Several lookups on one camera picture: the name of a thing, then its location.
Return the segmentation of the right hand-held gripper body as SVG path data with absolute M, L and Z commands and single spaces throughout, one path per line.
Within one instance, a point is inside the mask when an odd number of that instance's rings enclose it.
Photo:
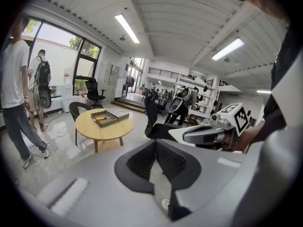
M 243 103 L 230 104 L 212 115 L 212 124 L 223 130 L 222 148 L 232 149 L 240 139 L 241 134 L 249 125 L 249 119 Z

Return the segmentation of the grey backpack shell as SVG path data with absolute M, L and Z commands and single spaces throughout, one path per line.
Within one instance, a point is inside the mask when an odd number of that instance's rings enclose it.
M 46 85 L 38 85 L 37 92 L 38 92 L 38 100 L 40 105 L 44 109 L 49 109 L 52 104 L 50 88 Z
M 174 97 L 172 102 L 169 105 L 169 112 L 173 113 L 178 110 L 183 105 L 183 98 L 181 97 Z

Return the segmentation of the grey box lid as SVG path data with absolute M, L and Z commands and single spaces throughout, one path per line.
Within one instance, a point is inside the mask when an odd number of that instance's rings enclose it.
M 117 119 L 118 122 L 129 118 L 129 112 L 125 111 L 124 109 L 114 107 L 114 108 L 108 108 L 105 111 L 107 113 L 113 115 Z

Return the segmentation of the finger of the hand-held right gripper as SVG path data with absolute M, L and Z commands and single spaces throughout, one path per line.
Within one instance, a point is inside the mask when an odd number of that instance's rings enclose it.
M 183 141 L 192 144 L 214 144 L 224 139 L 224 129 L 217 126 L 199 126 L 186 131 Z

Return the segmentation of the person's right forearm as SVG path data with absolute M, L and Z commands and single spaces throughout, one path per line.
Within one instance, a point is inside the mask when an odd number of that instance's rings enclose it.
M 264 121 L 259 122 L 259 124 L 252 128 L 246 129 L 240 136 L 238 144 L 233 147 L 233 151 L 244 151 L 245 148 L 251 143 L 251 141 L 257 136 L 259 131 L 264 126 Z

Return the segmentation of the dark wicker chair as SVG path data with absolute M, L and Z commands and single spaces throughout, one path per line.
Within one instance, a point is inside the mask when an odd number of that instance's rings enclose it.
M 76 119 L 80 115 L 79 108 L 85 109 L 87 111 L 91 110 L 91 107 L 84 104 L 84 103 L 81 103 L 81 102 L 72 102 L 72 103 L 70 103 L 69 104 L 69 110 L 70 110 L 70 113 L 71 113 L 74 121 L 76 121 Z

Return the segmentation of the black mesh office chair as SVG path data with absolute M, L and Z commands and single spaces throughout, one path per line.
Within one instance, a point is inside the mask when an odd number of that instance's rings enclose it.
M 155 140 L 155 139 L 165 139 L 172 140 L 177 142 L 177 140 L 170 135 L 169 130 L 180 129 L 182 126 L 171 124 L 171 123 L 156 123 L 157 121 L 157 112 L 155 99 L 158 98 L 156 92 L 150 90 L 145 95 L 144 105 L 146 109 L 146 115 L 148 117 L 148 123 L 145 128 L 145 135 L 147 138 Z

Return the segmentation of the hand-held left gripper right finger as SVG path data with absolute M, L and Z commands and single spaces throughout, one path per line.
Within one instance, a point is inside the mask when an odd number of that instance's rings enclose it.
M 243 193 L 226 188 L 242 155 L 156 140 L 156 159 L 170 183 L 169 212 L 156 227 L 234 227 Z

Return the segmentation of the round wooden table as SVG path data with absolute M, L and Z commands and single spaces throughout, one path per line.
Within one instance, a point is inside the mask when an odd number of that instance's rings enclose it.
M 98 143 L 119 139 L 120 146 L 123 146 L 123 136 L 129 134 L 134 128 L 134 120 L 131 117 L 115 122 L 109 126 L 100 127 L 91 117 L 92 114 L 100 114 L 104 117 L 105 109 L 92 109 L 81 113 L 76 121 L 77 132 L 82 136 L 94 141 L 94 153 L 98 153 Z

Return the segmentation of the person's black t-shirt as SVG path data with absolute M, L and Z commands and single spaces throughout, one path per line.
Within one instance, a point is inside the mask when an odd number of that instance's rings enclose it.
M 303 34 L 300 33 L 299 27 L 290 25 L 271 70 L 271 89 L 274 89 L 282 77 L 287 73 L 302 46 Z M 265 105 L 263 118 L 265 123 L 260 131 L 263 139 L 274 131 L 280 130 L 286 126 L 281 110 L 273 96 L 269 97 Z

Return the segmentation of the black-framed window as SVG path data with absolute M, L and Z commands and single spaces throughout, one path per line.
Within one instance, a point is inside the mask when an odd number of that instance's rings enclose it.
M 45 58 L 51 67 L 49 88 L 52 97 L 62 95 L 64 84 L 71 84 L 74 96 L 87 94 L 86 81 L 95 77 L 100 46 L 34 18 L 30 19 L 21 37 L 30 47 L 29 61 L 40 50 L 45 50 Z

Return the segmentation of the grey tray box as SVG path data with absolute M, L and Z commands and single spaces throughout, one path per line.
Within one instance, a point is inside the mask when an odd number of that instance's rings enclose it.
M 94 118 L 99 118 L 99 117 L 111 117 L 111 118 L 103 121 L 94 121 Z M 104 128 L 106 126 L 112 125 L 117 122 L 117 119 L 113 115 L 107 113 L 106 111 L 92 113 L 91 118 L 100 128 Z

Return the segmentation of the long ceiling light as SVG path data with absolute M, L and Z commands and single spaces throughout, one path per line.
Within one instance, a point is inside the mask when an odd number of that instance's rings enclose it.
M 233 40 L 231 43 L 229 43 L 227 46 L 225 46 L 223 49 L 221 49 L 219 52 L 213 55 L 211 59 L 213 61 L 218 61 L 222 57 L 228 55 L 229 53 L 242 47 L 243 45 L 244 45 L 244 41 L 241 38 L 237 37 L 235 40 Z
M 127 22 L 126 18 L 124 17 L 123 14 L 120 15 L 116 15 L 115 19 L 119 22 L 119 24 L 123 27 L 123 29 L 126 31 L 126 33 L 130 36 L 130 38 L 132 39 L 132 41 L 135 44 L 139 44 L 140 41 L 137 38 L 137 36 L 135 35 L 134 31 L 132 30 L 132 28 L 130 27 L 129 23 Z

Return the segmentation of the grey lockers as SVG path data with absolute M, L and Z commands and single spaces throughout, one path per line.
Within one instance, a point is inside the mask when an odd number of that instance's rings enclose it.
M 102 105 L 111 104 L 115 99 L 116 86 L 120 68 L 114 63 L 101 62 L 98 73 L 98 90 L 105 98 L 101 100 Z

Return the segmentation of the black backpack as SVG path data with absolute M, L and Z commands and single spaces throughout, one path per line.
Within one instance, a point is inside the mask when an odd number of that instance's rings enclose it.
M 35 83 L 39 86 L 49 86 L 51 80 L 51 70 L 48 61 L 40 61 L 36 73 L 35 73 Z

